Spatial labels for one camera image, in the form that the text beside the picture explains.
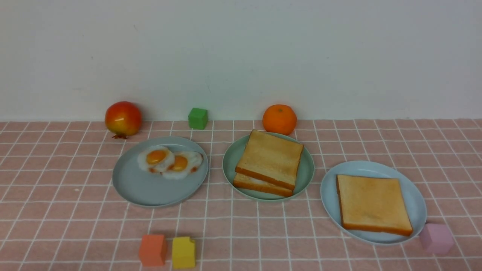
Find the yellow cube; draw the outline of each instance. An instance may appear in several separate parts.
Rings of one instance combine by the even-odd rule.
[[[196,241],[190,237],[175,237],[172,261],[174,269],[196,267]]]

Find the pink block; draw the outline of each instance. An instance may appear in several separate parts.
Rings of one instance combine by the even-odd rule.
[[[420,233],[420,241],[425,251],[446,254],[455,244],[449,228],[443,224],[427,223]]]

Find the orange block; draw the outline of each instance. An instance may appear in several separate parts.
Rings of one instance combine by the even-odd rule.
[[[167,242],[163,234],[146,234],[142,237],[139,259],[142,266],[163,266],[167,253]]]

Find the toast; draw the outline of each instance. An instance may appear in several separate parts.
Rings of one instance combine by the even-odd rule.
[[[413,233],[398,179],[337,175],[336,191],[343,228]]]
[[[236,173],[233,179],[233,186],[237,188],[244,188],[249,190],[255,190],[264,193],[275,194],[283,197],[293,196],[293,191],[276,186],[274,184],[267,183],[262,180],[258,180],[240,173]]]
[[[235,172],[293,191],[303,144],[252,130]]]

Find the tangerine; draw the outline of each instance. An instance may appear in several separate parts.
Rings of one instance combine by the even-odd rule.
[[[266,132],[289,135],[296,128],[297,117],[287,105],[272,105],[263,114],[263,127]]]

